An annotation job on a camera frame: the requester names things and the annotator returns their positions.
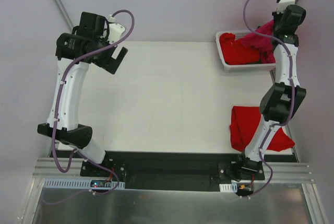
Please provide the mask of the magenta t shirt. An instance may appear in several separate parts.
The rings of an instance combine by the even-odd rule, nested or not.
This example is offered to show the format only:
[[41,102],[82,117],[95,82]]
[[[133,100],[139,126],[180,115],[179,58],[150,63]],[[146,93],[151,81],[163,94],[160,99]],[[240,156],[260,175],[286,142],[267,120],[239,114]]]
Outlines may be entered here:
[[[256,32],[271,36],[273,33],[273,20],[269,21],[261,27],[258,27]],[[275,63],[275,58],[272,52],[273,46],[270,38],[260,36],[252,32],[242,37],[240,41],[243,46],[257,50],[259,52],[260,60],[263,64]]]

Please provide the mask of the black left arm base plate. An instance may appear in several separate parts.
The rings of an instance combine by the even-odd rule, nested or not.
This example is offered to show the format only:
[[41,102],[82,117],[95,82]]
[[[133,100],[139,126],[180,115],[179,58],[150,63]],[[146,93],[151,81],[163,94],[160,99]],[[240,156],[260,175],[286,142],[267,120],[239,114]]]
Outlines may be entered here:
[[126,178],[126,164],[122,161],[109,158],[107,161],[100,164],[100,166],[106,168],[107,170],[102,169],[89,161],[83,161],[81,164],[80,176],[107,178],[111,175],[111,170],[118,176],[119,179],[122,180]]

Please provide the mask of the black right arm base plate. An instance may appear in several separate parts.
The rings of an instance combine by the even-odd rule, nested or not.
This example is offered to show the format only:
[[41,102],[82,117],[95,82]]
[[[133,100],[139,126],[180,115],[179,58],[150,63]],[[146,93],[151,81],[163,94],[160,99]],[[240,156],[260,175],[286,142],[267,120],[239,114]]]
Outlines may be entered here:
[[219,177],[228,180],[255,180],[263,181],[265,179],[263,163],[261,161],[237,161],[234,163],[219,163],[218,164]]

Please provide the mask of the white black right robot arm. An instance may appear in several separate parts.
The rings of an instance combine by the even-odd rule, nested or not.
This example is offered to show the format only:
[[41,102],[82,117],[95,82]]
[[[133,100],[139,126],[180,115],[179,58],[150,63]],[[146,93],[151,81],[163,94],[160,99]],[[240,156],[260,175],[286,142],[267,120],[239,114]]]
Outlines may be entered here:
[[298,26],[306,17],[306,10],[288,5],[273,14],[273,32],[269,35],[276,61],[275,82],[260,103],[261,118],[255,134],[231,165],[231,177],[237,181],[252,180],[263,171],[264,154],[277,131],[287,125],[306,97],[296,71],[299,38]]

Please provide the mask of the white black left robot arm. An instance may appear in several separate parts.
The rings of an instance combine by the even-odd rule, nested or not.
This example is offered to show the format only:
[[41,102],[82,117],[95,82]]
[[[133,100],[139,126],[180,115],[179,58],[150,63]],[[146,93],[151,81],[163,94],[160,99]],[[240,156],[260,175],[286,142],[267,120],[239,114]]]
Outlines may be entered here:
[[82,86],[90,64],[114,75],[127,54],[121,48],[113,54],[128,36],[125,26],[116,22],[115,15],[104,17],[83,12],[79,25],[71,33],[62,33],[56,41],[57,81],[50,114],[37,132],[80,151],[92,160],[92,170],[98,176],[110,172],[106,152],[92,138],[92,127],[79,124],[78,111]]

